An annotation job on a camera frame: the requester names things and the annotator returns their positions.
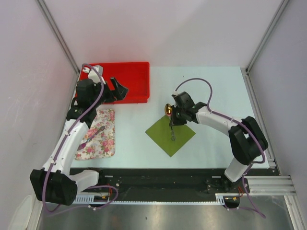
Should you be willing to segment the iridescent rainbow spoon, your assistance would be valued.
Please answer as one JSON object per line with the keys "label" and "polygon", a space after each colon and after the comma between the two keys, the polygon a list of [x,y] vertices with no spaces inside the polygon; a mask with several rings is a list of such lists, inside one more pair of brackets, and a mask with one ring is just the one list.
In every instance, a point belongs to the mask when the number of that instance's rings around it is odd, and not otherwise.
{"label": "iridescent rainbow spoon", "polygon": [[[172,116],[172,107],[170,104],[166,104],[165,105],[165,115],[171,120],[171,116]],[[171,125],[169,125],[170,127],[170,133],[171,133],[171,140],[175,141],[176,137],[175,137],[175,133],[173,131],[173,127]]]}

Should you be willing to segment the green paper napkin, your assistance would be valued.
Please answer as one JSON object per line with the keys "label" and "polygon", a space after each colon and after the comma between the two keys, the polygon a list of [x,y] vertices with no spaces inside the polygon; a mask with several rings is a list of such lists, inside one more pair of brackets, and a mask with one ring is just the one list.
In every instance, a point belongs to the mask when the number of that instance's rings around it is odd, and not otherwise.
{"label": "green paper napkin", "polygon": [[187,125],[169,126],[170,118],[161,117],[145,133],[169,156],[176,154],[191,138],[195,132]]}

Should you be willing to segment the iridescent rainbow fork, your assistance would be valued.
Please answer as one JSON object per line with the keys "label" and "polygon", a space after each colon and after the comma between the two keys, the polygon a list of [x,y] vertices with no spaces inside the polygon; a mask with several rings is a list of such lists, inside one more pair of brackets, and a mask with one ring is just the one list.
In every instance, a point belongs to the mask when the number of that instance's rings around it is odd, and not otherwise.
{"label": "iridescent rainbow fork", "polygon": [[91,141],[97,134],[99,134],[101,131],[105,129],[105,126],[101,126],[93,135],[91,135],[84,143],[80,144],[78,146],[78,151],[82,150],[85,148],[86,144]]}

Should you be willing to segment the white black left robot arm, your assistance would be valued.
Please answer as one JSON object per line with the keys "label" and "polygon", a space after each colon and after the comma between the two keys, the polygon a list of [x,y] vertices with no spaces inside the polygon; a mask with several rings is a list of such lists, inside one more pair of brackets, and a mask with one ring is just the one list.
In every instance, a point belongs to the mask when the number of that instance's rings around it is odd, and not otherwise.
{"label": "white black left robot arm", "polygon": [[71,164],[82,139],[90,129],[96,109],[103,103],[125,99],[128,88],[116,78],[110,79],[113,89],[105,82],[92,79],[80,80],[76,84],[76,95],[67,113],[64,129],[47,162],[40,170],[32,170],[30,181],[39,201],[58,205],[71,205],[77,194],[92,188],[102,191],[106,180],[97,170],[83,170],[70,175]]}

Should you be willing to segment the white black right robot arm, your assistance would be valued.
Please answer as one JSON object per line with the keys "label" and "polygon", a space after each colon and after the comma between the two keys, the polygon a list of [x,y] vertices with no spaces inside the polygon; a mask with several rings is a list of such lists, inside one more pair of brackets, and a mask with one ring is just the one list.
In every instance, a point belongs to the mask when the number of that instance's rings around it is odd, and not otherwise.
{"label": "white black right robot arm", "polygon": [[170,118],[169,126],[183,126],[187,122],[209,126],[229,137],[233,159],[224,172],[221,186],[226,192],[238,188],[238,180],[253,164],[265,162],[268,142],[256,119],[231,118],[210,108],[209,103],[194,103],[187,92],[172,95],[175,104],[165,105],[165,114]]}

